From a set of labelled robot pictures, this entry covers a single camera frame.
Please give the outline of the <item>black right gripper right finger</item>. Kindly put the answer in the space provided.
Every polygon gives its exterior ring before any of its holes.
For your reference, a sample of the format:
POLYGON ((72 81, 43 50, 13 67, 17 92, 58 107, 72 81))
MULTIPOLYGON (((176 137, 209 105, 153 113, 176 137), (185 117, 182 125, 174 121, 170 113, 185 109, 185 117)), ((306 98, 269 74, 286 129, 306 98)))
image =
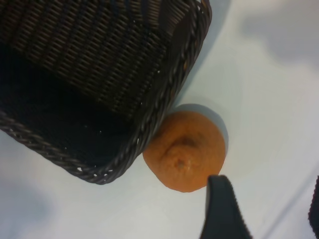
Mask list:
POLYGON ((319 177, 316 180, 308 220, 313 232, 319 232, 319 177))

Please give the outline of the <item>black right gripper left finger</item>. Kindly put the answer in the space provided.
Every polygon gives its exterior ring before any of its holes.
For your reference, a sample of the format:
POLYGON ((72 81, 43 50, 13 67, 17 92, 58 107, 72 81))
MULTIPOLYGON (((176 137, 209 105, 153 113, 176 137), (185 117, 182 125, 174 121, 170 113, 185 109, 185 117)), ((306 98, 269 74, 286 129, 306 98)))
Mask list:
POLYGON ((206 187, 203 239, 250 239, 234 189, 224 175, 209 176, 206 187))

